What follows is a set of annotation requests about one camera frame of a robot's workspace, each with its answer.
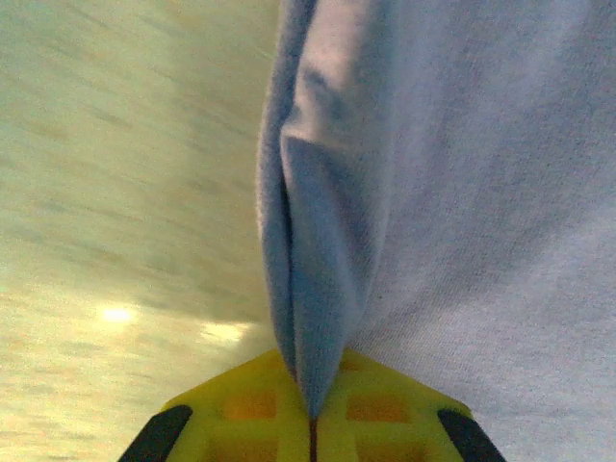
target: yellow plastic object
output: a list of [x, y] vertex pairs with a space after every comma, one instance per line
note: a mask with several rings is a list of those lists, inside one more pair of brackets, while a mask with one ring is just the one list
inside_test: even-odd
[[169, 401], [120, 462], [504, 461], [467, 406], [350, 350], [312, 433], [273, 350]]
[[193, 414], [168, 462], [309, 462], [299, 390], [277, 350], [172, 399]]
[[451, 409], [471, 410], [354, 351], [319, 416], [320, 462], [463, 462], [438, 418]]

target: cloth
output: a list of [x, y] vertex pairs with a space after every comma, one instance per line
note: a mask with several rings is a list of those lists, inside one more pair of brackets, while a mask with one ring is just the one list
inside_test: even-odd
[[507, 460], [616, 460], [615, 49], [608, 0], [283, 2], [259, 231], [312, 416], [353, 347]]

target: floor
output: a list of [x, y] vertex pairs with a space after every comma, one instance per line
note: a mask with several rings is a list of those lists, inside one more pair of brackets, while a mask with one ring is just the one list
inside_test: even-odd
[[254, 210], [275, 0], [0, 0], [0, 460], [117, 460], [274, 346]]

